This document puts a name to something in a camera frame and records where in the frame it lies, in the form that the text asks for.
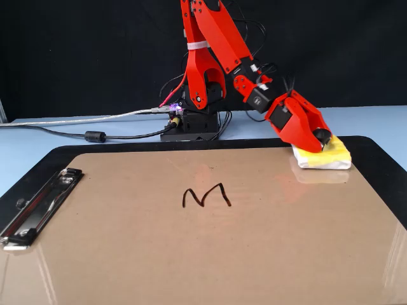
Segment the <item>yellow sponge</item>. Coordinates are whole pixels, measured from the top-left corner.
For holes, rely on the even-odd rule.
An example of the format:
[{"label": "yellow sponge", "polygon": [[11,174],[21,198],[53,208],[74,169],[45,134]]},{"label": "yellow sponge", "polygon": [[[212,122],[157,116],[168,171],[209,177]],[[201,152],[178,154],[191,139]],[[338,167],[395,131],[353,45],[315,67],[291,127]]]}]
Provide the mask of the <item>yellow sponge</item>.
[{"label": "yellow sponge", "polygon": [[345,144],[333,135],[324,150],[318,153],[304,151],[293,146],[294,156],[301,168],[320,168],[324,170],[347,170],[352,164],[352,158]]}]

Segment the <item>black marker drawing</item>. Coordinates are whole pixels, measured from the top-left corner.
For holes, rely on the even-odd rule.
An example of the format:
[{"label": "black marker drawing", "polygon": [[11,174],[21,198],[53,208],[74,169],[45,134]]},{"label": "black marker drawing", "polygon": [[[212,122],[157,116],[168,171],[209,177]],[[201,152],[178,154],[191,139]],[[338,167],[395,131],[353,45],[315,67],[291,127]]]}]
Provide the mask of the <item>black marker drawing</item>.
[{"label": "black marker drawing", "polygon": [[226,195],[226,192],[224,191],[223,184],[222,184],[222,183],[218,183],[218,184],[216,184],[212,189],[210,189],[209,191],[207,191],[207,192],[204,194],[204,196],[202,197],[202,200],[199,200],[199,199],[198,199],[197,195],[195,194],[195,192],[194,192],[192,189],[187,189],[187,190],[185,191],[184,197],[183,197],[183,208],[185,207],[185,197],[186,197],[186,194],[187,194],[188,192],[191,193],[193,199],[195,199],[195,201],[196,201],[201,207],[204,207],[204,206],[205,206],[205,199],[206,199],[206,197],[207,197],[207,196],[209,195],[209,193],[212,192],[217,186],[219,186],[219,188],[221,189],[223,199],[226,201],[226,203],[228,204],[228,206],[231,207],[230,200],[228,199],[228,197],[227,197],[227,195]]}]

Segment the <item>brown clipboard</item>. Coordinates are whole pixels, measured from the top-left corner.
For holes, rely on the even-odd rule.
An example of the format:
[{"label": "brown clipboard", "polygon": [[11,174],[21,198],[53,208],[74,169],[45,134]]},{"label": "brown clipboard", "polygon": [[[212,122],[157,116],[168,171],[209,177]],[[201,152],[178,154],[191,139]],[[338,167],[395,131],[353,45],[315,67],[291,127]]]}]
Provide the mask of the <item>brown clipboard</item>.
[{"label": "brown clipboard", "polygon": [[[287,147],[81,154],[85,174],[26,252],[5,304],[402,304],[407,234],[364,175]],[[216,184],[205,204],[198,199]]]}]

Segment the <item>purple led light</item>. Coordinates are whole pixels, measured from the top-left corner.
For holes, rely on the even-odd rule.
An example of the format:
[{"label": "purple led light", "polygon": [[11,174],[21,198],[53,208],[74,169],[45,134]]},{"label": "purple led light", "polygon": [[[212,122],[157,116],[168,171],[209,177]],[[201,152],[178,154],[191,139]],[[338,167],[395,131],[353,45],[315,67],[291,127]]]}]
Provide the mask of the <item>purple led light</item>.
[{"label": "purple led light", "polygon": [[183,108],[178,104],[171,104],[170,111],[181,111]]}]

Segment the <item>black clipboard border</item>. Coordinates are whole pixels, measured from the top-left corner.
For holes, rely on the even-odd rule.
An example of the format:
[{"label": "black clipboard border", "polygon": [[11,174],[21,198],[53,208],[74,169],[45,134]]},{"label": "black clipboard border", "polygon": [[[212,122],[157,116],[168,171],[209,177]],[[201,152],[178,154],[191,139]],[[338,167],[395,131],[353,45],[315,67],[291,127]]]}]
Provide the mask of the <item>black clipboard border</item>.
[{"label": "black clipboard border", "polygon": [[[407,229],[407,172],[378,144],[367,137],[340,137],[352,155],[352,162]],[[147,142],[62,146],[50,151],[0,198],[0,231],[18,213],[16,202],[29,200],[55,173],[75,157],[88,153],[137,151],[190,151],[207,149],[247,149],[288,147],[280,139],[220,140],[195,142]]]}]

